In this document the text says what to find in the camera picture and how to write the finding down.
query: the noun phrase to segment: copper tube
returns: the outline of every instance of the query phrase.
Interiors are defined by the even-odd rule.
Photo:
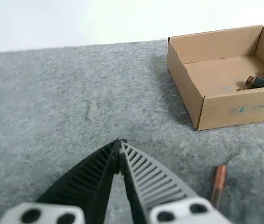
[[[216,169],[213,192],[211,196],[211,204],[219,209],[221,197],[224,191],[225,180],[226,180],[227,170],[225,165],[220,165]]]

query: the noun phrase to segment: carpet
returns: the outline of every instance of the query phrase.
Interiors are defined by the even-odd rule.
[[[166,53],[166,40],[0,53],[0,217],[125,138],[205,198],[226,163],[220,211],[264,224],[264,123],[195,131]],[[129,209],[116,176],[106,224],[131,224]]]

